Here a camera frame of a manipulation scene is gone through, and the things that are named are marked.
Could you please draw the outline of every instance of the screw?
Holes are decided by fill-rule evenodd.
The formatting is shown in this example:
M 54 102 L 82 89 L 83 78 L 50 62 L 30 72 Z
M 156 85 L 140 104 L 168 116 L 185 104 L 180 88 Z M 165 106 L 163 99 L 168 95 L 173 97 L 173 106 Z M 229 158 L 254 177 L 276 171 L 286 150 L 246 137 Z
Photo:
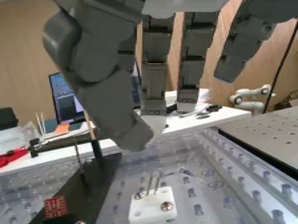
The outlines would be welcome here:
M 171 211 L 172 209 L 173 209 L 173 204 L 171 203 L 171 202 L 168 202 L 168 201 L 165 201 L 163 204 L 161 204 L 161 210 L 164 211 L 164 212 L 168 212 L 168 211 Z
M 139 192 L 137 194 L 135 194 L 135 199 L 140 200 L 145 197 L 145 194 L 143 192 Z

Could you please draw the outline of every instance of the gray robot arm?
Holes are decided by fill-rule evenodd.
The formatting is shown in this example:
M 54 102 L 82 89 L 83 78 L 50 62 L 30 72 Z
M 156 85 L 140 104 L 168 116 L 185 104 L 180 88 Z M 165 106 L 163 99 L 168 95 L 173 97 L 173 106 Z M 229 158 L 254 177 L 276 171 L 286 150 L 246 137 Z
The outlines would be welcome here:
M 107 137 L 143 150 L 153 132 L 133 111 L 129 70 L 144 2 L 66 2 L 46 24 L 46 49 Z

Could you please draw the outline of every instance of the white block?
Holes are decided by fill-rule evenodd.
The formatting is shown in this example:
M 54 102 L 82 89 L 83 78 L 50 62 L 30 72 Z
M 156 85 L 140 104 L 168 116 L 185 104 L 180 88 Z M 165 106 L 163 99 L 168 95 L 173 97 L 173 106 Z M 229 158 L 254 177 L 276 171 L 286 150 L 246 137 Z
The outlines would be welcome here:
M 173 204 L 173 208 L 169 211 L 161 209 L 164 202 Z M 167 223 L 167 220 L 172 220 L 177 217 L 177 209 L 175 203 L 175 195 L 172 187 L 159 188 L 156 194 L 155 190 L 149 191 L 149 195 L 143 199 L 135 199 L 132 196 L 132 203 L 129 209 L 129 223 L 131 224 L 161 224 Z

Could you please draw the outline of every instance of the red object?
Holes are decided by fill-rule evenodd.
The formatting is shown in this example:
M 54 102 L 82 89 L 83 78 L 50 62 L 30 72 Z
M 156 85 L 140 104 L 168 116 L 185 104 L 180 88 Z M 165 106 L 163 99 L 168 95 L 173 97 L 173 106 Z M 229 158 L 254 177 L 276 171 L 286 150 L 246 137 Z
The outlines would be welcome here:
M 18 160 L 28 153 L 27 149 L 15 149 L 11 154 L 0 155 L 0 167 L 4 167 L 10 162 Z
M 67 215 L 67 201 L 64 196 L 44 200 L 46 218 L 52 219 Z

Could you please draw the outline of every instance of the metal plate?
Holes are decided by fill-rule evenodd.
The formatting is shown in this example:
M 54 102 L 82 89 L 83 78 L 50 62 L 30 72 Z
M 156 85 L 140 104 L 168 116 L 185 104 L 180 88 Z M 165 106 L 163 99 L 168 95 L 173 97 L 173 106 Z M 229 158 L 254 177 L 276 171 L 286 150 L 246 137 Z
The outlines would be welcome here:
M 219 128 L 298 169 L 298 107 L 243 119 Z

